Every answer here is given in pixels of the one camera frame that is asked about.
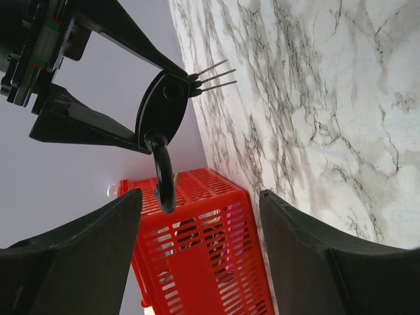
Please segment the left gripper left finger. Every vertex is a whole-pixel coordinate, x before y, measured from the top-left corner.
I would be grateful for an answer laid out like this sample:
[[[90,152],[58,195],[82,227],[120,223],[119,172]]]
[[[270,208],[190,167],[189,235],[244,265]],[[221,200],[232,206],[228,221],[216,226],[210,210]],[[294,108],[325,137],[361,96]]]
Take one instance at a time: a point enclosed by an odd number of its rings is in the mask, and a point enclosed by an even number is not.
[[[142,192],[1,250],[2,314],[119,314]]]

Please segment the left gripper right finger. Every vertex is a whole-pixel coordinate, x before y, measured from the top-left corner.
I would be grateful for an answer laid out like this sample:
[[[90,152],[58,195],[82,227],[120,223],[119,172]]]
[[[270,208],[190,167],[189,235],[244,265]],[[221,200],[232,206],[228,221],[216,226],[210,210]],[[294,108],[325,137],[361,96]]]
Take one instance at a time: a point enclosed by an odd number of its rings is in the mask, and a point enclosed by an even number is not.
[[[270,190],[259,195],[280,314],[418,314],[419,250],[342,232]]]

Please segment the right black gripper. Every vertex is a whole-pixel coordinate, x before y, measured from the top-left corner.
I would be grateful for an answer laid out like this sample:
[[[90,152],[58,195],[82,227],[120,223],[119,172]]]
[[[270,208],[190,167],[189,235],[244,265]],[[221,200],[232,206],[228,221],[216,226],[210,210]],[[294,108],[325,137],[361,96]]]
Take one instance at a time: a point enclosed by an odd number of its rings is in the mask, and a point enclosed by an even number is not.
[[[52,82],[65,58],[82,58],[94,31],[143,61],[178,77],[187,73],[160,52],[119,1],[2,1],[1,94],[25,107],[37,95],[30,138],[115,146],[151,154],[137,135]]]

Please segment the black padlock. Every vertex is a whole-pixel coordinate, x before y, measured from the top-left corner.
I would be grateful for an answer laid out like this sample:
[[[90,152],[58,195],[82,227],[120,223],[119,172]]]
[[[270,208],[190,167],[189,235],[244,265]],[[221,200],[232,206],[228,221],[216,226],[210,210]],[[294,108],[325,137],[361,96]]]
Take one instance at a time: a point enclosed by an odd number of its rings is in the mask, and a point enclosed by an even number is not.
[[[156,198],[166,214],[176,207],[175,180],[167,147],[182,123],[189,92],[186,80],[163,70],[147,88],[136,117],[138,144],[154,157]]]

